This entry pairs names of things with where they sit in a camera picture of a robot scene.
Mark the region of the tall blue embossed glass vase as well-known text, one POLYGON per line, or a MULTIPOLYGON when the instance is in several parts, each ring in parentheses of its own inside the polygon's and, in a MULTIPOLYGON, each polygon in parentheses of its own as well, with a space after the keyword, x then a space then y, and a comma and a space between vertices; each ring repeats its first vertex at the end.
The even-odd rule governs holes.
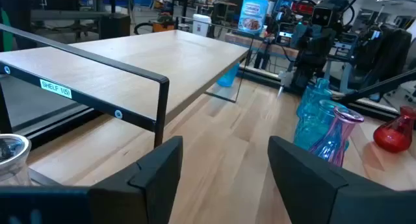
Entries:
POLYGON ((296 110, 296 115, 302 119, 315 115, 320 100, 330 100, 332 92, 329 89, 328 79, 318 78, 315 85, 308 84, 302 96, 301 102, 296 110))

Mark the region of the clear conical glass vase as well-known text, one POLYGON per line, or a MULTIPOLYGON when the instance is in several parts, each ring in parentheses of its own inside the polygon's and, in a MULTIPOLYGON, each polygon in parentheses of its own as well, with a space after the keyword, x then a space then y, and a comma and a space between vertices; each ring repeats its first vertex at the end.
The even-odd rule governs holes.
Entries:
POLYGON ((0 186, 31 186, 27 157, 31 141, 18 134, 0 134, 0 186))

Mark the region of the orange black vacuum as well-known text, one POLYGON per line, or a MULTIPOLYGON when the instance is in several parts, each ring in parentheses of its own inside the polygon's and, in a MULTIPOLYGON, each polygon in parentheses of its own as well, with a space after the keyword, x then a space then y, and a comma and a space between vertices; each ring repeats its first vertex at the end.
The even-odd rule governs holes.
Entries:
POLYGON ((139 35, 140 33, 138 30, 142 27, 151 27, 151 32, 172 31, 175 29, 175 24, 173 16, 169 12, 163 12, 154 20, 139 23, 134 27, 133 32, 136 35, 139 35))

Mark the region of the pink flared diamond-pattern vase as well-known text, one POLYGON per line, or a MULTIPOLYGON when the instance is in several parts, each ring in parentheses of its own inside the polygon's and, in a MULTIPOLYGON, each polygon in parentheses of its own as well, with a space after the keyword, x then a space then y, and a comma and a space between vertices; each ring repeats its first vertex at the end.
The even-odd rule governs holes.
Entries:
POLYGON ((333 109, 335 117, 327 133, 314 143, 309 152, 338 167, 343 166, 346 142, 357 124, 364 122, 364 117, 345 107, 333 109))

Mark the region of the black aluminium cross rail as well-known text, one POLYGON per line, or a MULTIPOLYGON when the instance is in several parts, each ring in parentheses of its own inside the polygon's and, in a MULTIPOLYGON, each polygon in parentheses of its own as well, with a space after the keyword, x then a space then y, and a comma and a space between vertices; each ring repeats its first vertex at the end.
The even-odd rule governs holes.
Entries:
MULTIPOLYGON (((347 104, 347 107, 381 121, 390 121, 398 117, 395 109, 388 110, 374 103, 365 104, 355 101, 347 104)), ((74 103, 15 125, 11 130, 30 138, 37 148, 102 115, 103 113, 98 110, 74 103)))

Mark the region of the wooden shelf black metal frame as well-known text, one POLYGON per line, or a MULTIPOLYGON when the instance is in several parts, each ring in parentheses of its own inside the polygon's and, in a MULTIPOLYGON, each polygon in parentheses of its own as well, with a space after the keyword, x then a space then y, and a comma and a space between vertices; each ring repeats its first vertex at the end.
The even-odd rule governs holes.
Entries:
POLYGON ((0 71, 39 88, 40 79, 69 88, 70 100, 153 132, 155 145, 169 122, 248 54, 181 30, 76 44, 0 30, 40 44, 0 53, 0 71))

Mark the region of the round red flared glass vase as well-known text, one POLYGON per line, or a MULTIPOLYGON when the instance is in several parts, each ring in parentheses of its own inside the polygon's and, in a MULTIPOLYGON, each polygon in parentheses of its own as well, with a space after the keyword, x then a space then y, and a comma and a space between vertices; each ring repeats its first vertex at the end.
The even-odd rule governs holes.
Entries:
POLYGON ((377 146, 390 153, 406 151, 412 143, 415 122, 416 108, 401 106, 399 117, 380 125, 374 131, 373 139, 377 146))

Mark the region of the white bin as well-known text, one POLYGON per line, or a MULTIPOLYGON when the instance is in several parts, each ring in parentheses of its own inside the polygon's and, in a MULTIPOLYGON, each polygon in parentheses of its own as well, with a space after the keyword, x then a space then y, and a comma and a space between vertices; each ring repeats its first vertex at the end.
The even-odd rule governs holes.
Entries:
POLYGON ((192 19, 192 33, 206 37, 211 24, 211 18, 202 14, 194 14, 192 19))

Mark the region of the black workbench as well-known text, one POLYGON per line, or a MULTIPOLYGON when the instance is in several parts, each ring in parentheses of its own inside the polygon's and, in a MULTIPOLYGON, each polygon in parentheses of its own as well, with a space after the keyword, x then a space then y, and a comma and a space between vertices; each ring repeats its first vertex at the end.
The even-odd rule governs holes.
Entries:
POLYGON ((97 33, 99 39, 130 35, 134 0, 37 0, 31 10, 36 30, 75 34, 97 33))

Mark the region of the blue printed package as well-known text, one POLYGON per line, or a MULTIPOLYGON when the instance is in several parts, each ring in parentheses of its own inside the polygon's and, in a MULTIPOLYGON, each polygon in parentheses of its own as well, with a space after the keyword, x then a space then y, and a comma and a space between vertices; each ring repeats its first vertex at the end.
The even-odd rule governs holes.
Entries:
POLYGON ((243 0, 238 30, 260 35, 263 30, 268 8, 268 0, 243 0))

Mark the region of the small blue glass vase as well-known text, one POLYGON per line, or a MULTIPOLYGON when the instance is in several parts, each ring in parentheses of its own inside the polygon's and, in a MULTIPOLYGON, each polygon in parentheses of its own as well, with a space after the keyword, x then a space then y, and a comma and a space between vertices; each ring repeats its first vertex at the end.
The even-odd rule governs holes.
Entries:
POLYGON ((229 71, 217 80, 217 84, 223 87, 231 87, 237 75, 240 64, 236 63, 229 71))

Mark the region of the black aluminium side frame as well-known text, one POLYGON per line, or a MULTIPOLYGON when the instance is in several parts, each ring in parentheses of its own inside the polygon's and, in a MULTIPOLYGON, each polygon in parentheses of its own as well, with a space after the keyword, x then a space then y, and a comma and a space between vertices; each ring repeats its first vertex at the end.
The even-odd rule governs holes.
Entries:
POLYGON ((342 104, 348 104, 348 103, 357 101, 358 99, 368 97, 374 93, 390 92, 394 90, 400 84, 404 82, 414 81, 414 80, 416 80, 416 69, 409 70, 403 74, 397 75, 395 77, 384 80, 377 84, 373 84, 371 86, 352 92, 350 94, 346 94, 342 96, 333 95, 331 99, 333 101, 337 101, 342 104))

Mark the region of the wide blue zigzag glass vase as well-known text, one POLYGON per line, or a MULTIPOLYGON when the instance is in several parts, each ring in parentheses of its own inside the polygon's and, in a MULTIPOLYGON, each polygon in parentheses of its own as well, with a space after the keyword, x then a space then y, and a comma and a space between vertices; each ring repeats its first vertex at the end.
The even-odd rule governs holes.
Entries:
POLYGON ((296 126, 293 143, 308 151, 328 132, 335 118, 335 107, 345 106, 327 99, 308 105, 296 126))

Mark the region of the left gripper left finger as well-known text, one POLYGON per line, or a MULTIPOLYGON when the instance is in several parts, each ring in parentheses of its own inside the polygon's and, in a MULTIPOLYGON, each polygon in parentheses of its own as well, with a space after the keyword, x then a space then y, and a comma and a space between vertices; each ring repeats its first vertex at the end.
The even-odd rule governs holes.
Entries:
POLYGON ((182 158, 174 136, 92 186, 0 186, 0 224, 168 224, 182 158))

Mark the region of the white shelf label sticker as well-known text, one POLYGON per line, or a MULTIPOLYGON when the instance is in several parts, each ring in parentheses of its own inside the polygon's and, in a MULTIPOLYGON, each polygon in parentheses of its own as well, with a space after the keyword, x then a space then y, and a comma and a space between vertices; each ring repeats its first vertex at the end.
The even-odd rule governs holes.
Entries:
POLYGON ((63 87, 61 85, 40 79, 40 87, 44 90, 53 92, 68 99, 72 98, 72 91, 69 88, 63 87))

